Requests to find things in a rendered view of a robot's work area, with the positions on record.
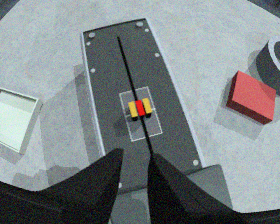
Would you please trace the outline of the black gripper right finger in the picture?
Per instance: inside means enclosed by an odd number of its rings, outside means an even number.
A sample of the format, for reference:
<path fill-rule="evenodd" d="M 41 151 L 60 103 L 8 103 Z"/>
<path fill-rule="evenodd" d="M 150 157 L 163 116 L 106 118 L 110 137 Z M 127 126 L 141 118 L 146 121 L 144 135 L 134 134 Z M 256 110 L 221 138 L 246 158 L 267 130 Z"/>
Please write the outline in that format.
<path fill-rule="evenodd" d="M 159 153 L 149 157 L 147 194 L 151 224 L 280 224 L 280 209 L 234 212 Z"/>

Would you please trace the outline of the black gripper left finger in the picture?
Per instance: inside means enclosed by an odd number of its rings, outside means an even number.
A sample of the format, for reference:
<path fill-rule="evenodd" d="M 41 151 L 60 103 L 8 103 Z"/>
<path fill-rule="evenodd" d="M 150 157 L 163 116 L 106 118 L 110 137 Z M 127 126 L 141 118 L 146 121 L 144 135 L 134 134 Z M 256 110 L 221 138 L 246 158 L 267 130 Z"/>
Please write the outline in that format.
<path fill-rule="evenodd" d="M 0 224 L 108 224 L 123 148 L 115 148 L 67 180 L 31 192 L 0 181 Z"/>

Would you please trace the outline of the red rectangular block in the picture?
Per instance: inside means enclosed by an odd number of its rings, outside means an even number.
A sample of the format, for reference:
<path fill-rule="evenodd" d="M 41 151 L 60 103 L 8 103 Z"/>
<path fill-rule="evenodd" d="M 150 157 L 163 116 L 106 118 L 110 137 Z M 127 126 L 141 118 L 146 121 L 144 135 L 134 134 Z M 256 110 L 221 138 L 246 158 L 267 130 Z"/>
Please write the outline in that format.
<path fill-rule="evenodd" d="M 274 100 L 276 89 L 237 71 L 230 84 L 226 107 L 266 125 L 273 121 Z"/>

